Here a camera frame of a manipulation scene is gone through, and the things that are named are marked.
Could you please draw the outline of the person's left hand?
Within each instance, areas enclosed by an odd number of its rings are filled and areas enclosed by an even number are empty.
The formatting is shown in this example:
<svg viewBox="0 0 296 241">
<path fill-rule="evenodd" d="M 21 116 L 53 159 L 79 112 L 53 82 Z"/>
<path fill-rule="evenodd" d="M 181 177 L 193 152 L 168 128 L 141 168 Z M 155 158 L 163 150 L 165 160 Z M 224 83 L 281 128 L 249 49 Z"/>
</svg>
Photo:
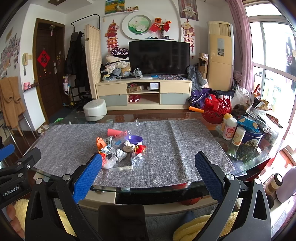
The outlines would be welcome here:
<svg viewBox="0 0 296 241">
<path fill-rule="evenodd" d="M 8 217 L 10 218 L 10 224 L 15 232 L 21 237 L 25 238 L 24 230 L 21 227 L 19 219 L 16 217 L 16 210 L 12 204 L 6 207 L 6 212 Z"/>
</svg>

